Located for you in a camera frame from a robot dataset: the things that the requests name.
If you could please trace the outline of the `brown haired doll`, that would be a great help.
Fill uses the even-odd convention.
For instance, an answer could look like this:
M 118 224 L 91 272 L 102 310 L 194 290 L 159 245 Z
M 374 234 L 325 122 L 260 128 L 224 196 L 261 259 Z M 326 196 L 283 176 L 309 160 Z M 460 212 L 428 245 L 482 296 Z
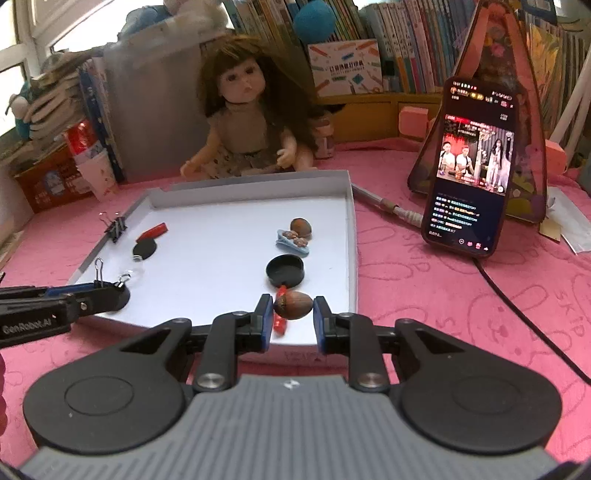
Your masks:
M 204 145 L 180 168 L 187 180 L 315 168 L 314 93 L 283 58 L 249 36 L 221 39 L 201 63 L 197 97 L 208 123 Z

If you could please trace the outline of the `small black binder clip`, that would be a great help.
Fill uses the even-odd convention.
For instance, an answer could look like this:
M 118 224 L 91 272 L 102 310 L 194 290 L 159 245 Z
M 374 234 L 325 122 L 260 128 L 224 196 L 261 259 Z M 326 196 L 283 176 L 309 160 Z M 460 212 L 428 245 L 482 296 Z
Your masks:
M 113 244 L 116 244 L 127 229 L 125 217 L 119 212 L 116 212 L 113 217 L 106 212 L 100 212 L 98 217 L 105 226 L 104 234 Z

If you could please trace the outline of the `blue plush toy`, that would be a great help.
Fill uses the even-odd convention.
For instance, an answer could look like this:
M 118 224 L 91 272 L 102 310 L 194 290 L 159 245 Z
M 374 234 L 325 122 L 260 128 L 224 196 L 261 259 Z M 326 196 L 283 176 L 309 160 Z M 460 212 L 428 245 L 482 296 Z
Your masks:
M 294 32 L 304 44 L 327 42 L 335 31 L 335 13 L 325 1 L 304 5 L 294 17 Z

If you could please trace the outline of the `brown chestnut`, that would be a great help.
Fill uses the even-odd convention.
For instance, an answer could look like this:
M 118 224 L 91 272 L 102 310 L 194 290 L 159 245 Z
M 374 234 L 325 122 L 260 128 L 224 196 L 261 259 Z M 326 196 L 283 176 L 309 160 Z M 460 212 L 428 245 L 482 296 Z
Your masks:
M 311 312 L 314 301 L 300 291 L 286 291 L 276 298 L 273 310 L 281 318 L 297 320 Z
M 290 222 L 290 231 L 293 231 L 300 238 L 308 239 L 312 233 L 311 224 L 304 218 L 294 218 Z

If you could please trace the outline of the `red plastic basket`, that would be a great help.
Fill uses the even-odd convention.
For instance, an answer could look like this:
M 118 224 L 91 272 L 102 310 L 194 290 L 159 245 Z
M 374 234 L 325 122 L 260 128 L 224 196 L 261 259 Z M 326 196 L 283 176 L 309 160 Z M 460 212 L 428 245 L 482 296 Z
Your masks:
M 92 196 L 66 145 L 30 166 L 24 165 L 13 178 L 34 213 Z

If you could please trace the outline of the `blue bear hair clip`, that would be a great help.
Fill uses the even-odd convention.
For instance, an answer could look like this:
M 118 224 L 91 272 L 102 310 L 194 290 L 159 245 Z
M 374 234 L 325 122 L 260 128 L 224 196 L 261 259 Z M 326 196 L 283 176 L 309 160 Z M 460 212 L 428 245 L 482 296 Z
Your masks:
M 296 232 L 291 230 L 277 230 L 276 245 L 283 250 L 301 255 L 301 257 L 307 257 L 310 254 L 308 239 L 298 236 Z

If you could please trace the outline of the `clear suction cup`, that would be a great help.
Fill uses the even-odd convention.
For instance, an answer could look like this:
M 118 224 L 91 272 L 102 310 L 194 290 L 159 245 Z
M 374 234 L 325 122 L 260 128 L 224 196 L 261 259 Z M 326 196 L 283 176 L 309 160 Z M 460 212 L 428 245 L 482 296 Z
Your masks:
M 119 283 L 137 283 L 142 279 L 144 274 L 143 265 L 141 262 L 131 262 L 122 265 L 117 274 L 117 281 Z

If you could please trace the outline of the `colourful stationery box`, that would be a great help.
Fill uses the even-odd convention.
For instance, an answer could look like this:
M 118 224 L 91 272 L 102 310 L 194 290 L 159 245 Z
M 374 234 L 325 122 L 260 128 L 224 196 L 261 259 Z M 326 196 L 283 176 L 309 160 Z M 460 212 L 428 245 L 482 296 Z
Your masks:
M 311 44 L 308 59 L 318 97 L 383 92 L 376 39 Z

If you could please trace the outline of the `black smartphone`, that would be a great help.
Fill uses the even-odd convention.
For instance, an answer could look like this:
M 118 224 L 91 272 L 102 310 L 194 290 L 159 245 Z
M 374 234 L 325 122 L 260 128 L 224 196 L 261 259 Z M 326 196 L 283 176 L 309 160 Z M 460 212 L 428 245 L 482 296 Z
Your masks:
M 452 77 L 444 86 L 424 240 L 475 259 L 500 238 L 516 147 L 516 94 L 480 80 Z

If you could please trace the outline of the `large black cap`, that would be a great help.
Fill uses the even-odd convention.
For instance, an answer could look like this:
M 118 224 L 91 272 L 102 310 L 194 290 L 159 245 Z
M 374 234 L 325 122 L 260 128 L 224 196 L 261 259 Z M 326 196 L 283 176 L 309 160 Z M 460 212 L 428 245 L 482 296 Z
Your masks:
M 304 261 L 291 254 L 276 256 L 267 263 L 266 276 L 276 288 L 294 288 L 304 280 Z

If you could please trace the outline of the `grey cardboard box tray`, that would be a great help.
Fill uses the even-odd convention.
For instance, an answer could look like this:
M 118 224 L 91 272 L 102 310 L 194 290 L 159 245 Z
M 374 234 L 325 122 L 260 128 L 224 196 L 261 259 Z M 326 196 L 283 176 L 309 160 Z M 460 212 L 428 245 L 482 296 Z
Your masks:
M 304 257 L 300 290 L 324 296 L 335 313 L 358 308 L 356 212 L 349 174 L 315 170 L 220 181 L 183 183 L 146 191 L 124 217 L 127 229 L 116 244 L 100 240 L 71 276 L 74 284 L 95 277 L 117 279 L 119 268 L 141 262 L 144 274 L 128 283 L 130 300 L 116 312 L 91 318 L 101 329 L 132 335 L 183 317 L 207 325 L 220 314 L 250 311 L 272 293 L 266 265 L 283 253 L 276 231 L 294 218 L 311 224 L 310 254 Z M 148 259 L 132 249 L 145 230 L 164 222 Z

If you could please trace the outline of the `black round lid disc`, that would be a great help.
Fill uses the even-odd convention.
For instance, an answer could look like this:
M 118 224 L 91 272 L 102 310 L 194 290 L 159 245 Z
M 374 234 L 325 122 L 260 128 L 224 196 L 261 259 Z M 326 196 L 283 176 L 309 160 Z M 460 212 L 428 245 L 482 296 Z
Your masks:
M 144 238 L 137 241 L 132 249 L 132 258 L 135 261 L 143 261 L 152 256 L 157 249 L 154 239 Z

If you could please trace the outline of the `white paper cup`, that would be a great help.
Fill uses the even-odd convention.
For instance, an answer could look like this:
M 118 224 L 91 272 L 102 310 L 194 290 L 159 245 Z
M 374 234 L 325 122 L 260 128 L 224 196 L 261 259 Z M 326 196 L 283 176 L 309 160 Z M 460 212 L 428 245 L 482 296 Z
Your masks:
M 99 201 L 107 200 L 118 192 L 118 184 L 105 150 L 92 158 L 78 155 L 74 161 L 80 175 Z

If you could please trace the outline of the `grey plastic storage bin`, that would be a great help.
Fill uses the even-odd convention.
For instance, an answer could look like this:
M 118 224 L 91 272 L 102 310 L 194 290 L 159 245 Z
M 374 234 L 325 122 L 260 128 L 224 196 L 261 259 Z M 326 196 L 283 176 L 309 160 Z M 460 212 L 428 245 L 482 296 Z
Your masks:
M 175 176 L 204 145 L 208 123 L 197 99 L 201 57 L 226 34 L 167 20 L 105 48 L 104 105 L 127 181 Z

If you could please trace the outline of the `large black binder clip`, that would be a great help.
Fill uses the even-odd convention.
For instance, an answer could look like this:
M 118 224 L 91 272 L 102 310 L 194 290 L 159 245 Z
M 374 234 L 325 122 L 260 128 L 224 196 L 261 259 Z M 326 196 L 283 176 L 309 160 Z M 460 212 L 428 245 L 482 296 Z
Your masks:
M 103 278 L 103 267 L 104 267 L 104 262 L 100 257 L 97 257 L 94 260 L 94 272 L 95 272 L 95 278 L 94 278 L 94 286 L 96 288 L 105 288 L 107 286 L 111 286 L 117 289 L 123 289 L 126 282 L 129 280 L 130 276 L 128 273 L 123 273 L 121 274 L 117 280 L 115 282 L 106 282 Z

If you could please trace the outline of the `pink towel mat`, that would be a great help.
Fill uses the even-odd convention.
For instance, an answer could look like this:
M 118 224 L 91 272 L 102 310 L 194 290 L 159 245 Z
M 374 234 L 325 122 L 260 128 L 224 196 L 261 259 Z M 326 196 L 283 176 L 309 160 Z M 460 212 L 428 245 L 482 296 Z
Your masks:
M 419 211 L 424 199 L 406 184 L 415 155 L 342 147 L 318 166 L 349 170 L 353 183 Z M 4 284 L 65 283 L 102 236 L 100 211 L 126 210 L 143 190 L 172 182 L 127 185 L 109 202 L 90 197 L 35 215 L 6 265 Z M 590 386 L 504 304 L 470 259 L 429 248 L 418 232 L 361 202 L 356 202 L 356 230 L 361 313 L 382 325 L 414 318 L 542 373 L 563 401 L 548 450 L 559 461 L 590 457 Z M 590 253 L 575 255 L 565 241 L 556 243 L 537 227 L 507 220 L 497 251 L 482 265 L 502 292 L 590 376 Z M 2 351 L 5 462 L 18 465 L 35 450 L 21 407 L 29 386 L 52 367 L 118 340 L 84 325 L 75 327 L 67 335 Z

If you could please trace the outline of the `short red crayon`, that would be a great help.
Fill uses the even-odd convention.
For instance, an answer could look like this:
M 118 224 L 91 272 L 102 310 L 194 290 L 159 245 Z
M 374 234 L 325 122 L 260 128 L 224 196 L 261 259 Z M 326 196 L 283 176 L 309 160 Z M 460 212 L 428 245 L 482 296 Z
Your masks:
M 161 235 L 165 234 L 168 231 L 168 228 L 164 222 L 161 222 L 144 232 L 142 232 L 136 239 L 137 242 L 140 242 L 144 239 L 152 239 L 155 240 L 156 238 L 160 237 Z

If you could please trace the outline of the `red soda can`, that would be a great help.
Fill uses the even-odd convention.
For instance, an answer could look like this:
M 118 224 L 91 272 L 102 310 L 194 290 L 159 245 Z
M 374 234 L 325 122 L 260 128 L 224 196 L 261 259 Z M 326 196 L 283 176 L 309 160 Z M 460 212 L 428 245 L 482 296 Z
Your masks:
M 103 145 L 88 120 L 82 120 L 67 129 L 64 138 L 77 164 L 85 163 L 103 151 Z

